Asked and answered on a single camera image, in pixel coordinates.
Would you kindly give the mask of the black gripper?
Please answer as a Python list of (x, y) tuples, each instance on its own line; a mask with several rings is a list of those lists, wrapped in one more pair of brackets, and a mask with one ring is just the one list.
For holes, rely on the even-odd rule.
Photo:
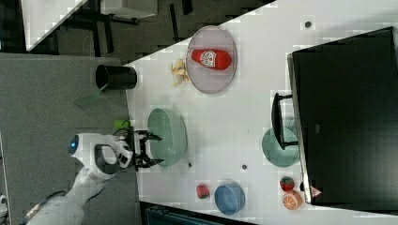
[[(154, 140), (161, 141), (161, 137), (155, 135), (147, 130), (143, 131), (144, 140)], [(133, 131), (132, 132), (132, 142), (133, 142), (133, 165), (136, 171), (140, 168), (150, 168), (154, 165), (162, 163), (162, 159), (145, 158), (145, 154), (142, 152), (140, 135)]]

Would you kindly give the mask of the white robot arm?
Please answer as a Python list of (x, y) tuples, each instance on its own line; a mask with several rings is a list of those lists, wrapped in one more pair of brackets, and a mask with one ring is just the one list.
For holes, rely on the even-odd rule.
[(81, 225), (84, 205), (98, 196), (118, 173), (127, 168), (149, 168), (159, 164), (145, 151), (145, 143), (159, 136), (128, 127), (121, 135), (79, 133), (69, 145), (69, 154), (82, 163), (69, 191), (55, 192), (37, 203), (19, 225)]

